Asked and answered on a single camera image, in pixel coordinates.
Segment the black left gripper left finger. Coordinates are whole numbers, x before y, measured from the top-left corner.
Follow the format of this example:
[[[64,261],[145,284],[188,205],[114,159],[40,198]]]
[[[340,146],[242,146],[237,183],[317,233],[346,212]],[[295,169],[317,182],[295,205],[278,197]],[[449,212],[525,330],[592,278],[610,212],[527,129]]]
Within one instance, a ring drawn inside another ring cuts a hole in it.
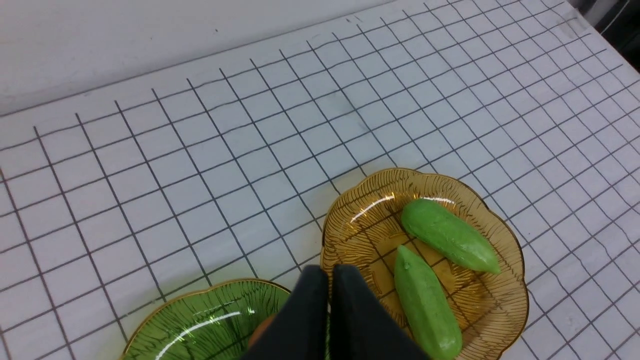
[[[243,360],[324,360],[329,278],[318,265],[304,268],[285,304],[247,349]]]

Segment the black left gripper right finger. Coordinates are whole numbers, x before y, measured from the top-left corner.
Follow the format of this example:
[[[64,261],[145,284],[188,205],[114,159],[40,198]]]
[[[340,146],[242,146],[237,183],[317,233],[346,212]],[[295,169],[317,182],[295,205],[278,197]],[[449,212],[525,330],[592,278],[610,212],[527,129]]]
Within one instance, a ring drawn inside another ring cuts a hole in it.
[[[333,268],[329,315],[332,360],[427,360],[368,288],[354,265]]]

